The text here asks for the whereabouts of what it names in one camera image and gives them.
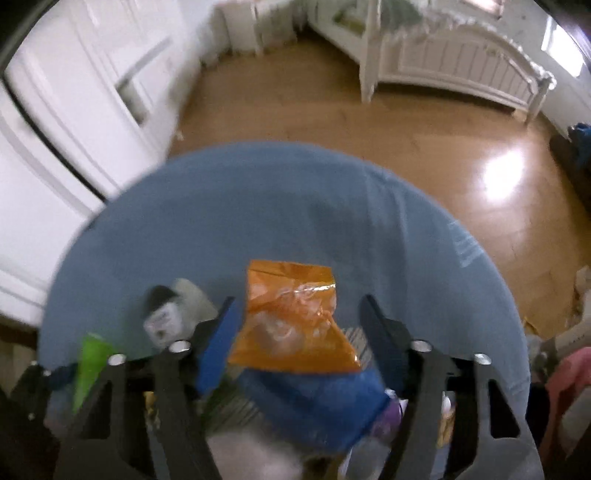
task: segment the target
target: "white wall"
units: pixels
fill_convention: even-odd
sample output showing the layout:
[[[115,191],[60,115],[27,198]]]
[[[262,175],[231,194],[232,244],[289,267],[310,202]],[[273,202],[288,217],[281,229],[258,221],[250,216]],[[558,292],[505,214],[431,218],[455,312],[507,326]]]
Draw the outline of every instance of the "white wall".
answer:
[[[198,27],[212,14],[218,0],[178,0],[189,26]]]
[[[558,85],[551,91],[542,113],[566,134],[566,128],[577,122],[591,123],[591,74],[583,67],[578,79],[573,78],[541,45],[548,15],[534,0],[507,0],[500,20],[460,0],[434,0],[439,8],[447,8],[476,17],[520,44],[534,62],[551,71]]]

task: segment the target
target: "round table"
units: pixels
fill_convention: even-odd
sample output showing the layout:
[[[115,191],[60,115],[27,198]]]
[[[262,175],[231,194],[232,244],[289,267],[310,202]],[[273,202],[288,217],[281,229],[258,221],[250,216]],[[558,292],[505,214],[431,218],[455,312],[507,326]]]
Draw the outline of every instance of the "round table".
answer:
[[[77,361],[93,332],[131,358],[154,350],[146,292],[176,278],[220,306],[244,299],[251,259],[326,265],[335,319],[358,324],[362,296],[442,352],[483,352],[524,414],[530,373],[511,293],[473,237],[389,171],[305,144],[249,142],[175,159],[122,194],[78,237],[40,332],[46,368]]]

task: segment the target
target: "pink cloth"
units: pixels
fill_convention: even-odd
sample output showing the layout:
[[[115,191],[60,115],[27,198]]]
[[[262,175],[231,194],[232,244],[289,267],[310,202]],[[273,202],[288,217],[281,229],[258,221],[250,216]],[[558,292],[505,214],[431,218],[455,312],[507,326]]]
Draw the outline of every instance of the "pink cloth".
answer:
[[[545,464],[548,461],[550,452],[558,446],[556,436],[562,415],[589,385],[591,385],[591,347],[585,347],[562,360],[546,383],[550,396],[550,418],[540,445],[542,463]]]

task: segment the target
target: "white door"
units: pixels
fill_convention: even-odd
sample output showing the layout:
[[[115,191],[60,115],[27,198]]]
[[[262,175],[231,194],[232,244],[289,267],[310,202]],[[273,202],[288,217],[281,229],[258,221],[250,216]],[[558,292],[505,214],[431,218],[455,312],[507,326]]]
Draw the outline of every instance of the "white door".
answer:
[[[109,0],[95,11],[97,28],[121,29],[103,21],[119,4]],[[18,49],[7,76],[56,148],[93,186],[114,197],[163,159],[145,139],[116,85],[89,57],[71,13],[68,2],[50,10]]]
[[[78,231],[103,208],[22,119],[0,87],[0,312],[38,326]]]

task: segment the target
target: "orange plastic bag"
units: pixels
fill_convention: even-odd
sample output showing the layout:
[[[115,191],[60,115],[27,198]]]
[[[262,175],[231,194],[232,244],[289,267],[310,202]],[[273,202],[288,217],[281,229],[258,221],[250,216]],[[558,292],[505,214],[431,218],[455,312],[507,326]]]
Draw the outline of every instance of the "orange plastic bag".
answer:
[[[358,372],[353,346],[333,319],[330,268],[253,260],[246,319],[228,362],[299,374]]]

